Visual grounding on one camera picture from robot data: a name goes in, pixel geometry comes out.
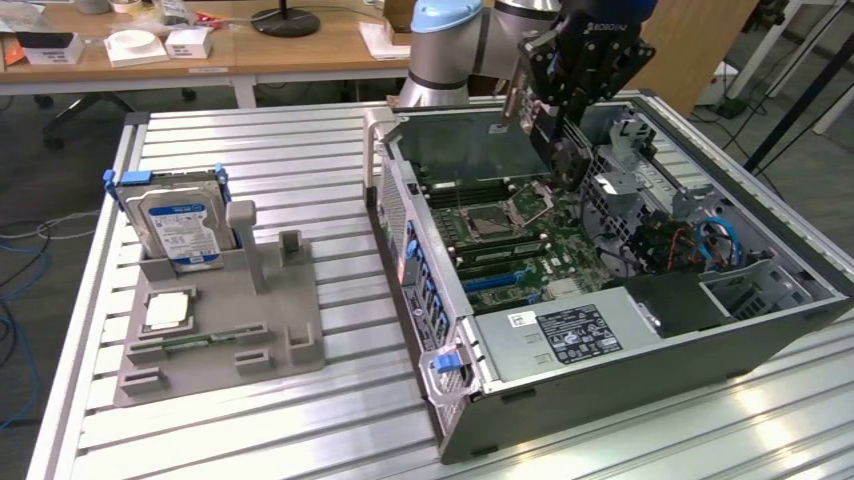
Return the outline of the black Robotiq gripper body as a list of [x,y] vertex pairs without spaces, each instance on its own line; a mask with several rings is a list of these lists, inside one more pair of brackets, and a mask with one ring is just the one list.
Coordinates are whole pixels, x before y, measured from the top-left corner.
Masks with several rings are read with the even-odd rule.
[[560,64],[572,91],[615,94],[651,60],[641,39],[651,18],[648,1],[563,1],[552,24]]

